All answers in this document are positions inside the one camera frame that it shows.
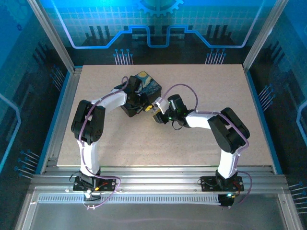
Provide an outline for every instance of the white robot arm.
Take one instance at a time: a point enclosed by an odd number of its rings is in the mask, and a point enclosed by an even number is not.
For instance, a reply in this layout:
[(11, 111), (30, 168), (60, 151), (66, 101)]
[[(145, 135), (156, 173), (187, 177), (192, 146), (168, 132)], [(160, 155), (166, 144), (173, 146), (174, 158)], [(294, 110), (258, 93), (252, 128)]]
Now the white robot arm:
[(158, 123), (178, 122), (182, 127), (210, 129), (221, 148), (221, 159), (216, 171), (216, 182), (221, 189), (232, 185), (237, 175), (237, 162), (241, 150), (248, 147), (249, 131), (230, 108), (218, 112), (188, 110), (178, 94), (168, 101), (158, 98), (155, 105), (160, 111), (154, 115)]
[[(95, 104), (97, 100), (91, 101), (91, 104)], [(105, 115), (111, 112), (113, 109), (120, 107), (126, 103), (127, 100), (127, 94), (123, 91), (113, 94), (104, 100), (102, 100), (99, 104), (97, 104), (97, 107), (102, 106), (105, 108)], [(84, 147), (82, 146), (82, 143), (77, 140), (79, 148), (80, 148), (80, 156), (81, 159), (84, 157), (84, 161), (81, 160), (81, 168), (80, 171), (81, 173), (87, 175), (87, 176), (92, 176), (91, 173), (97, 174), (100, 170), (100, 165), (98, 161), (98, 155), (96, 153), (96, 146), (99, 142), (93, 142), (91, 144), (88, 144), (87, 142), (84, 143)]]

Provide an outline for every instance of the table surface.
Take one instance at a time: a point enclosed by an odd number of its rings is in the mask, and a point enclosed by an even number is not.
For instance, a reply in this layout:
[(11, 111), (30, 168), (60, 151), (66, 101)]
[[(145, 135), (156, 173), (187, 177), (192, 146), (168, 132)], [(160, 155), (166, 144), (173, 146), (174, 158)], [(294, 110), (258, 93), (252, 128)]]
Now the table surface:
[[(199, 111), (221, 111), (231, 107), (250, 131), (249, 148), (239, 165), (272, 165), (272, 158), (241, 65), (125, 65), (84, 66), (61, 146), (58, 166), (80, 166), (79, 147), (71, 124), (79, 101), (109, 93), (123, 76), (146, 71), (162, 86), (185, 83), (199, 98)], [(195, 106), (194, 94), (185, 87), (171, 90), (180, 94), (188, 109)], [(105, 117), (104, 133), (97, 146), (101, 166), (217, 166), (221, 149), (212, 132), (203, 128), (174, 130), (171, 123), (158, 124), (151, 112), (130, 118), (121, 108)]]

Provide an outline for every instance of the metal strip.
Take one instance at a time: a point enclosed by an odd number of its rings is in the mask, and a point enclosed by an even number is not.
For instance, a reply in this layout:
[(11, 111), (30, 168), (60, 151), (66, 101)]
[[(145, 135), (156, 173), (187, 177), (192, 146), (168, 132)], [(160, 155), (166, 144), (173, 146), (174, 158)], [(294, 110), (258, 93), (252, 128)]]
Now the metal strip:
[(39, 192), (28, 191), (15, 230), (29, 230), (37, 207)]
[(40, 171), (37, 173), (43, 173), (47, 166), (48, 160), (50, 157), (58, 157), (59, 151), (61, 148), (61, 143), (64, 138), (66, 125), (69, 119), (72, 102), (75, 97), (77, 90), (80, 73), (82, 69), (76, 69), (73, 76), (69, 77), (65, 92), (63, 95), (62, 103), (59, 108), (59, 113), (54, 124), (54, 129), (51, 134), (50, 142), (46, 151), (45, 158), (42, 158), (43, 161)]
[[(217, 166), (123, 166), (123, 167), (100, 167), (100, 171), (102, 172), (122, 172), (122, 173), (162, 173), (163, 175), (165, 173), (193, 173), (193, 172), (215, 172)], [(258, 173), (267, 173), (270, 174), (273, 172), (271, 166), (239, 166), (240, 171), (248, 171), (248, 172), (258, 172)], [(56, 163), (52, 160), (50, 160), (46, 167), (46, 173), (50, 175), (60, 175), (57, 173), (63, 173), (63, 172), (77, 172), (80, 170), (80, 166), (76, 167), (58, 167), (56, 166)]]
[[(108, 198), (109, 194), (102, 194), (97, 201), (91, 204), (100, 203)], [(82, 204), (84, 194), (55, 194), (41, 193), (38, 203), (47, 204)], [(108, 204), (202, 204), (202, 205), (220, 205), (218, 195), (169, 195), (169, 194), (114, 194)]]
[(291, 194), (281, 193), (278, 194), (278, 198), (288, 229), (303, 230), (304, 228), (297, 213)]
[(277, 20), (279, 19), (280, 15), (282, 14), (287, 2), (289, 0), (277, 0), (275, 5), (273, 6), (269, 16), (267, 17), (261, 31), (259, 32), (253, 46), (251, 47), (246, 59), (243, 63), (243, 68), (245, 71), (248, 71), (253, 64), (254, 60), (256, 59), (258, 53), (260, 52), (261, 48), (263, 47), (265, 41), (267, 40), (268, 36), (271, 34)]
[(73, 74), (75, 70), (75, 66), (64, 46), (64, 44), (61, 41), (61, 38), (54, 28), (51, 20), (49, 19), (45, 8), (40, 3), (39, 0), (27, 0), (29, 5), (31, 6), (34, 14), (36, 15), (38, 21), (42, 25), (44, 31), (46, 32), (48, 38), (50, 39), (52, 45), (56, 49), (57, 53), (59, 54), (60, 58), (62, 59), (65, 67), (67, 70)]

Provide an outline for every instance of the gear logo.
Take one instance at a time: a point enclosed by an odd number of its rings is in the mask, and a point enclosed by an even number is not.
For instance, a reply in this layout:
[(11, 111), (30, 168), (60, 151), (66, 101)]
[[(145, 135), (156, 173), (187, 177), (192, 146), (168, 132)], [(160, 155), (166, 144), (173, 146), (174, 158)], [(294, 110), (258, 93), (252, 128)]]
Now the gear logo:
[(178, 10), (178, 5), (182, 3), (183, 0), (137, 0), (136, 2), (139, 10), (142, 9), (144, 13), (157, 17), (166, 16), (166, 13), (173, 13), (173, 10)]
[(6, 6), (13, 19), (20, 23), (28, 15), (28, 5), (26, 0), (0, 0), (0, 6)]

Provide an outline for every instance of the purple cable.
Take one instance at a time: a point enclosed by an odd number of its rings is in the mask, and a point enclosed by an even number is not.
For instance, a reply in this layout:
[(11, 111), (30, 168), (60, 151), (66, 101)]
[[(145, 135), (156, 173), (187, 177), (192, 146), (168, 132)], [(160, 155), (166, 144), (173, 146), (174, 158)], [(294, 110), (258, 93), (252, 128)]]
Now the purple cable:
[(249, 173), (244, 172), (244, 171), (239, 171), (239, 170), (237, 170), (237, 172), (238, 172), (238, 173), (244, 173), (244, 174), (246, 174), (246, 175), (249, 177), (249, 180), (250, 180), (250, 186), (249, 186), (248, 192), (246, 193), (245, 197), (244, 197), (242, 200), (240, 200), (240, 202), (238, 203), (238, 204), (242, 204), (242, 203), (245, 201), (246, 197), (250, 194), (251, 188), (252, 188), (252, 186), (253, 186), (253, 181), (252, 181), (251, 175), (250, 175)]
[[(118, 91), (116, 91), (116, 92), (111, 92), (111, 93), (107, 94), (106, 96), (103, 96), (100, 100), (98, 100), (95, 104), (93, 104), (92, 107), (90, 108), (90, 111), (88, 111), (88, 113), (87, 113), (87, 115), (86, 115), (86, 118), (85, 118), (85, 120), (84, 120), (84, 122), (83, 122), (82, 128), (81, 128), (81, 130), (80, 130), (80, 134), (79, 134), (79, 141), (80, 141), (80, 143), (82, 144), (82, 147), (84, 147), (84, 141), (82, 141), (82, 134), (83, 134), (83, 132), (84, 132), (85, 125), (86, 125), (86, 123), (87, 123), (87, 121), (88, 121), (88, 118), (90, 117), (92, 111), (93, 111), (94, 108), (95, 108), (102, 100), (104, 100), (105, 98), (107, 98), (107, 97), (109, 97), (109, 96), (111, 96), (111, 95), (113, 95), (113, 94), (116, 94), (116, 93), (119, 93), (119, 92), (123, 91), (123, 90), (127, 87), (128, 82), (129, 82), (128, 77), (125, 76), (125, 77), (123, 77), (123, 78), (121, 79), (121, 83), (122, 83), (122, 84), (124, 83), (124, 79), (126, 79), (126, 84), (123, 86), (123, 88), (121, 88), (120, 90), (118, 90)], [(92, 172), (89, 170), (89, 168), (86, 166), (86, 163), (85, 163), (85, 160), (84, 160), (84, 148), (81, 149), (81, 159), (82, 159), (83, 164), (85, 165), (86, 170), (87, 170), (91, 175), (93, 175), (94, 177), (100, 178), (100, 179), (116, 179), (116, 180), (118, 180), (118, 185), (116, 186), (116, 188), (114, 189), (114, 191), (110, 194), (110, 196), (109, 196), (107, 199), (105, 199), (105, 200), (104, 200), (102, 203), (100, 203), (99, 205), (89, 207), (89, 206), (86, 206), (86, 205), (83, 203), (83, 205), (84, 205), (85, 207), (95, 209), (95, 208), (100, 207), (100, 206), (102, 206), (103, 204), (105, 204), (105, 203), (114, 195), (114, 193), (116, 192), (116, 190), (117, 190), (117, 189), (119, 188), (119, 186), (120, 186), (121, 179), (120, 179), (119, 177), (116, 177), (116, 176), (98, 176), (98, 175), (92, 173)]]
[(198, 97), (197, 97), (197, 94), (195, 93), (195, 91), (191, 88), (191, 87), (189, 87), (188, 85), (186, 85), (186, 84), (176, 84), (176, 85), (173, 85), (171, 88), (169, 88), (166, 92), (165, 92), (165, 94), (163, 95), (163, 97), (161, 98), (161, 100), (160, 101), (162, 101), (165, 97), (166, 97), (166, 95), (168, 94), (168, 92), (172, 89), (172, 88), (174, 88), (174, 87), (176, 87), (176, 86), (179, 86), (179, 85), (182, 85), (182, 86), (185, 86), (185, 87), (188, 87), (193, 93), (194, 93), (194, 95), (195, 95), (195, 98), (196, 98), (196, 105), (195, 105), (195, 108), (194, 108), (194, 110), (196, 110), (196, 108), (197, 108), (197, 105), (198, 105)]

